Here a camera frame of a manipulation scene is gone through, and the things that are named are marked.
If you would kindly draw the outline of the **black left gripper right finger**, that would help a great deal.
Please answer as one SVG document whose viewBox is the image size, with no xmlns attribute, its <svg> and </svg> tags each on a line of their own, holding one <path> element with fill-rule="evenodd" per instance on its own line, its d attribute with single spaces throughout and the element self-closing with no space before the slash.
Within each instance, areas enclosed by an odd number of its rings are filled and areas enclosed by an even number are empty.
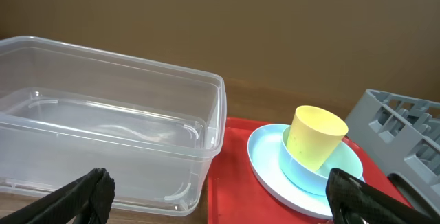
<svg viewBox="0 0 440 224">
<path fill-rule="evenodd" d="M 339 168 L 330 171 L 326 196 L 334 224 L 439 224 Z"/>
</svg>

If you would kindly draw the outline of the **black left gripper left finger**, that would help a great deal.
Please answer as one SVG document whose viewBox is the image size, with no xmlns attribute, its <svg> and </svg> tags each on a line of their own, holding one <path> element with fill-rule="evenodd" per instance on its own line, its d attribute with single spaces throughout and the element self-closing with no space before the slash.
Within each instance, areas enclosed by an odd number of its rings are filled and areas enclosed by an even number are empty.
<svg viewBox="0 0 440 224">
<path fill-rule="evenodd" d="M 1 224 L 106 224 L 115 181 L 105 168 L 89 173 L 1 218 Z"/>
</svg>

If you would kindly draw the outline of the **light blue bowl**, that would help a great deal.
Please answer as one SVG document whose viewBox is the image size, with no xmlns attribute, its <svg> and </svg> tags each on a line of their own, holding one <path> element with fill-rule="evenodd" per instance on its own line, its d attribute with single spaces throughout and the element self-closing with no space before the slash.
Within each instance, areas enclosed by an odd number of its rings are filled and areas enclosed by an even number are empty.
<svg viewBox="0 0 440 224">
<path fill-rule="evenodd" d="M 363 165 L 360 158 L 345 142 L 341 141 L 321 167 L 313 172 L 295 159 L 286 147 L 290 126 L 282 132 L 278 165 L 284 175 L 305 192 L 324 196 L 333 168 L 339 168 L 357 179 L 363 180 Z"/>
</svg>

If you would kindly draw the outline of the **yellow plastic cup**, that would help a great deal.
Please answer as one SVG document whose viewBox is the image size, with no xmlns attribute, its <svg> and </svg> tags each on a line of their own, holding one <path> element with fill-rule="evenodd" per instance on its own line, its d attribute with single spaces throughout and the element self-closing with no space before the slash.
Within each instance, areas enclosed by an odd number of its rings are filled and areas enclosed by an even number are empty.
<svg viewBox="0 0 440 224">
<path fill-rule="evenodd" d="M 299 163 L 317 171 L 348 133 L 347 124 L 320 107 L 296 108 L 287 139 L 287 149 Z"/>
</svg>

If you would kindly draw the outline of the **light blue plate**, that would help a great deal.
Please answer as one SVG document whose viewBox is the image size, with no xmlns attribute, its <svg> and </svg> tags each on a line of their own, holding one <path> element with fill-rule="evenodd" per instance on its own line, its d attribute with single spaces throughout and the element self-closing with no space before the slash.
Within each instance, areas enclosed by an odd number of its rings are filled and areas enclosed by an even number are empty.
<svg viewBox="0 0 440 224">
<path fill-rule="evenodd" d="M 263 187 L 287 207 L 319 219 L 331 219 L 327 196 L 305 192 L 294 185 L 278 165 L 282 132 L 286 124 L 268 124 L 256 129 L 247 141 L 252 170 Z"/>
</svg>

